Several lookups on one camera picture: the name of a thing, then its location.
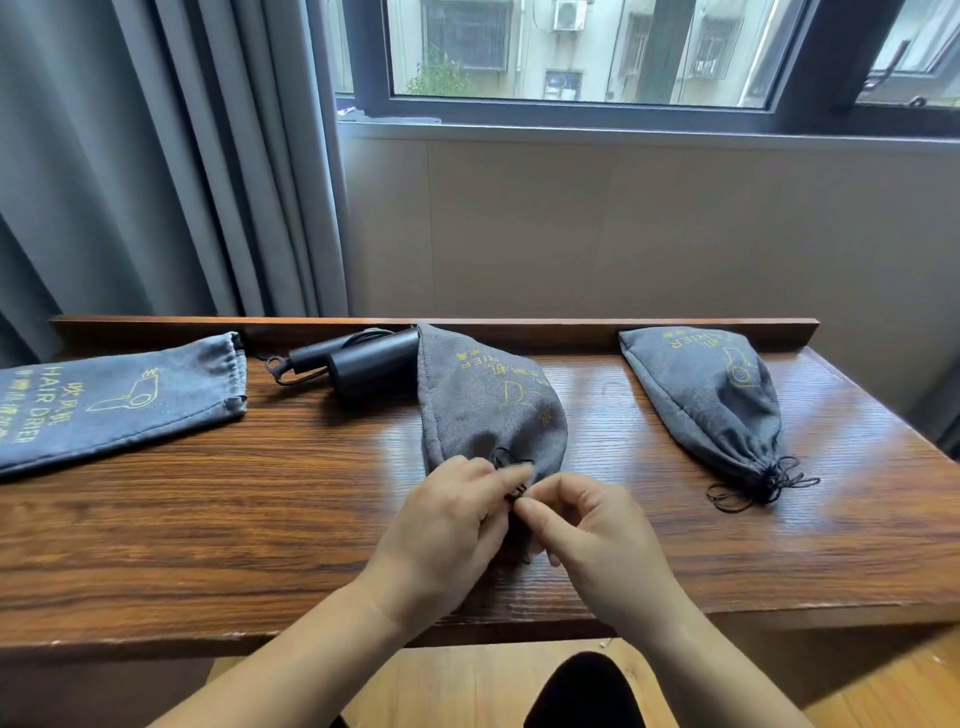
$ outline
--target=right hand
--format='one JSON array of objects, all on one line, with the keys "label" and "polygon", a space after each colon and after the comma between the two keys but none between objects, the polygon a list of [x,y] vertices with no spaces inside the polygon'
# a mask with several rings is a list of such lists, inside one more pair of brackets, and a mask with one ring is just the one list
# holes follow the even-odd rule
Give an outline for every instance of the right hand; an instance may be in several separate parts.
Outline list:
[{"label": "right hand", "polygon": [[564,565],[591,612],[628,641],[646,642],[691,605],[626,488],[557,473],[518,498],[514,510],[550,563]]}]

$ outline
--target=black pants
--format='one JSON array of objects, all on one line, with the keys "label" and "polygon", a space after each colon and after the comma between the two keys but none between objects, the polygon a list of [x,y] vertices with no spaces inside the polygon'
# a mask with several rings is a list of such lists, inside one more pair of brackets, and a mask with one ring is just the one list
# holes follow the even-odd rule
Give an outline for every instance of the black pants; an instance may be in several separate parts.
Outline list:
[{"label": "black pants", "polygon": [[[606,655],[581,652],[557,667],[523,728],[644,728],[630,683]],[[330,728],[347,728],[342,718]]]}]

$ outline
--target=hair dryer logo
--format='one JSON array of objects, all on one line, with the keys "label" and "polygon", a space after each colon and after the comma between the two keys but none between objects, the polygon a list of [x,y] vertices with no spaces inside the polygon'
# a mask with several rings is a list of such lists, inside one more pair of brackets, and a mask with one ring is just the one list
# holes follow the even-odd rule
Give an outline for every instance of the hair dryer logo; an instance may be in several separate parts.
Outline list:
[{"label": "hair dryer logo", "polygon": [[156,399],[160,388],[160,370],[148,369],[133,383],[125,395],[91,404],[87,412],[104,412],[109,409],[140,409]]}]

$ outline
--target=tree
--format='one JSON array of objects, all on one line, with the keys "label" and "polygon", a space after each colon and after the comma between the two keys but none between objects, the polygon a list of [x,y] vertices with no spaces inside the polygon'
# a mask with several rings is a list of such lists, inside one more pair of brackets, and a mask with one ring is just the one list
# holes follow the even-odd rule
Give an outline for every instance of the tree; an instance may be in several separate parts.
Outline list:
[{"label": "tree", "polygon": [[424,63],[417,64],[417,75],[407,82],[413,96],[474,96],[470,79],[460,66],[436,47],[430,49]]}]

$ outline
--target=drawstring bag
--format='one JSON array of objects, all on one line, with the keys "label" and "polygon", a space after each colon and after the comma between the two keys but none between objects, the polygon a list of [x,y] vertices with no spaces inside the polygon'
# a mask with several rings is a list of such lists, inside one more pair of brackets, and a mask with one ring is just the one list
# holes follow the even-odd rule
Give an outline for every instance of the drawstring bag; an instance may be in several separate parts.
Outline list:
[{"label": "drawstring bag", "polygon": [[543,369],[462,333],[420,324],[417,397],[427,472],[447,458],[530,462],[534,481],[560,469],[566,415]]},{"label": "drawstring bag", "polygon": [[667,430],[688,452],[730,477],[710,500],[735,513],[820,482],[782,452],[780,403],[746,337],[691,327],[620,332],[620,349]]},{"label": "drawstring bag", "polygon": [[0,476],[247,411],[247,358],[225,333],[162,352],[0,370]]}]

